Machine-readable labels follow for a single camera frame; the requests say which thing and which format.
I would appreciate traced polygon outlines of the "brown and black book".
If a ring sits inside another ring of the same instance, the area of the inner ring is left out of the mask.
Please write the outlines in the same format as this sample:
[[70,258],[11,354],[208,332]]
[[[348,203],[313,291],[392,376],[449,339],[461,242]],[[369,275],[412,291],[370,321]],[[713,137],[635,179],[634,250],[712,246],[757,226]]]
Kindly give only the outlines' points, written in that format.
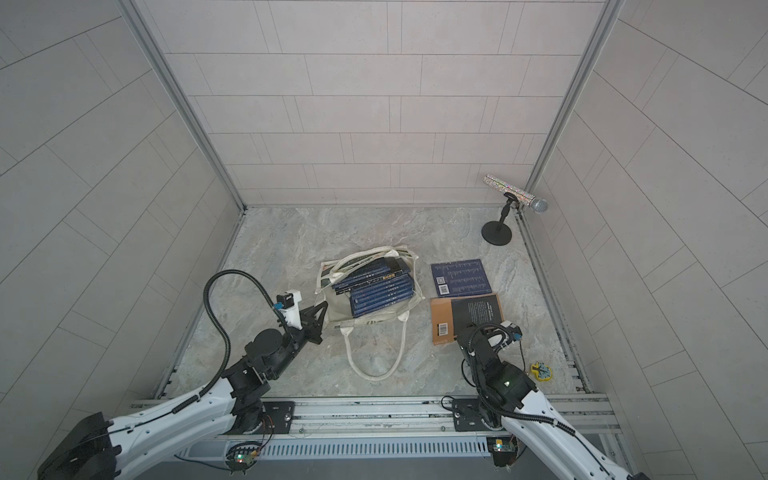
[[496,293],[470,297],[433,298],[430,300],[432,343],[452,343],[465,329],[486,323],[504,322]]

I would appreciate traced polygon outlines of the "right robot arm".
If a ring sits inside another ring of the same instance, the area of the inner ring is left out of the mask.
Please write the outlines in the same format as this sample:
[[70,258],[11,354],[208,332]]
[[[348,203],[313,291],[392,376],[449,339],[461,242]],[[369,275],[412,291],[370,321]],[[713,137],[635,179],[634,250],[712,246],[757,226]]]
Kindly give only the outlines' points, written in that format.
[[481,410],[511,433],[559,479],[645,479],[590,443],[561,415],[521,368],[501,359],[522,338],[509,322],[470,326],[457,335]]

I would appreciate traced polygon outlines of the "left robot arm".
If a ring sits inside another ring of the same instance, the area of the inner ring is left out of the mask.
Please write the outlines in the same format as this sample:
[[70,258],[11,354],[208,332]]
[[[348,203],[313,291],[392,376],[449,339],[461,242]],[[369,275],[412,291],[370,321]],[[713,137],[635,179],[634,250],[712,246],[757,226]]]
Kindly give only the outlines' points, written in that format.
[[[210,294],[225,276],[240,276],[263,294],[279,326],[261,331],[236,363],[231,340],[214,314]],[[134,414],[111,420],[101,413],[80,420],[37,470],[40,479],[134,479],[171,455],[208,437],[245,434],[265,425],[262,402],[270,381],[279,378],[308,343],[319,344],[327,302],[300,309],[300,296],[276,298],[241,270],[222,270],[203,288],[203,307],[224,341],[221,365],[204,386]]]

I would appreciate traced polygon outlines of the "floral canvas tote bag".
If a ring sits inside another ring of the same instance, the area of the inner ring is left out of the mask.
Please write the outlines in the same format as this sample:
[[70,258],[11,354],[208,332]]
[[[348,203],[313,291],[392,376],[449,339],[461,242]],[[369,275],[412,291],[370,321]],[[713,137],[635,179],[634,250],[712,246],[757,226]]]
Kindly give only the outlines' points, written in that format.
[[[326,325],[341,332],[349,365],[365,380],[388,379],[402,361],[407,322],[425,299],[417,280],[417,260],[406,245],[385,245],[320,263],[315,294],[328,303]],[[355,363],[350,335],[357,327],[388,321],[401,325],[398,355],[386,373],[370,375]]]

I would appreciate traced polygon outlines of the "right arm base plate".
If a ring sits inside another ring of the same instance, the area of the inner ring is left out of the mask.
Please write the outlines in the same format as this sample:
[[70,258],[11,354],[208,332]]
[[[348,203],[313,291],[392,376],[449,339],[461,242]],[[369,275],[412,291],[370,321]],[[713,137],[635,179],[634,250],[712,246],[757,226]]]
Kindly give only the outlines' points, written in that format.
[[451,397],[448,409],[452,413],[457,432],[504,431],[501,416],[485,406],[479,398]]

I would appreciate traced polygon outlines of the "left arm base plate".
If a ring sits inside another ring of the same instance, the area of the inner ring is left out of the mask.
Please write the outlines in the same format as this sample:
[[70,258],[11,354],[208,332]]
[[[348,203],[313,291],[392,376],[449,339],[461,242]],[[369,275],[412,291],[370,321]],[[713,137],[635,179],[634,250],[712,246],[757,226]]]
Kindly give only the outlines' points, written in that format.
[[293,401],[267,401],[246,407],[235,415],[229,435],[287,434],[296,404]]

